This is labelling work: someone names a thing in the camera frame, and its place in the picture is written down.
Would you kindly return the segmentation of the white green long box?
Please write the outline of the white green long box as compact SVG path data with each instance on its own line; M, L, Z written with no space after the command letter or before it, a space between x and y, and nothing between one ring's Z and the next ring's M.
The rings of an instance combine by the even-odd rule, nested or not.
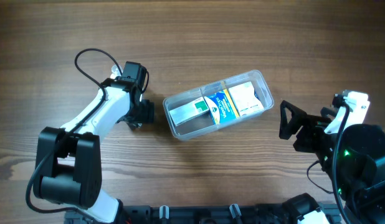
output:
M197 118L209 111L209 107L203 97L197 98L185 105L169 111L175 126Z

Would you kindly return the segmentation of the white medicine box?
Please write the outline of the white medicine box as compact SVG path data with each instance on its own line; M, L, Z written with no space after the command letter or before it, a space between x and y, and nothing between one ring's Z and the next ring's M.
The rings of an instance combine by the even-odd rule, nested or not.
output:
M240 116L256 113L264 109L252 82L230 87L229 93Z

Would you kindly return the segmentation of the clear plastic container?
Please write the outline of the clear plastic container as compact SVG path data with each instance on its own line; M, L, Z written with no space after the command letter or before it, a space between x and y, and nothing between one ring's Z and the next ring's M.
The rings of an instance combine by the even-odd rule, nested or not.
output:
M274 104L258 70L169 96L163 101L171 132L181 141L260 116Z

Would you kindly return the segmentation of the blue Vicks VapoDrops box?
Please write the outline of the blue Vicks VapoDrops box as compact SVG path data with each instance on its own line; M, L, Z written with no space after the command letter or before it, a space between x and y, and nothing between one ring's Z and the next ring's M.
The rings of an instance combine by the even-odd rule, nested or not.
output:
M214 124L227 123L239 118L237 108L227 89L204 97Z

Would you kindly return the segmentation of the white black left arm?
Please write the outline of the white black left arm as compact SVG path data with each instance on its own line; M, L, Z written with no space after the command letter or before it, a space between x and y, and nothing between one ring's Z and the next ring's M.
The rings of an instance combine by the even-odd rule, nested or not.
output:
M50 213L76 213L93 223L130 223L121 200L102 190L101 143L124 121L131 129L154 118L154 104L133 86L100 86L96 97L74 119L59 128L44 128L38 137L36 166L26 190L31 196L59 204Z

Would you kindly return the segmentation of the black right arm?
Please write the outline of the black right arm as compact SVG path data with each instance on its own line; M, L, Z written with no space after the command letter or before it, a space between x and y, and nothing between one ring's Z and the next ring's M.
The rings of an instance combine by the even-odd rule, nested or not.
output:
M346 125L342 137L326 128L336 112L323 108L319 116L309 115L287 101L280 104L282 139L296 137L298 152L314 153L323 172L332 175L333 150L336 159L336 191L345 201L351 223L385 223L385 133L376 125Z

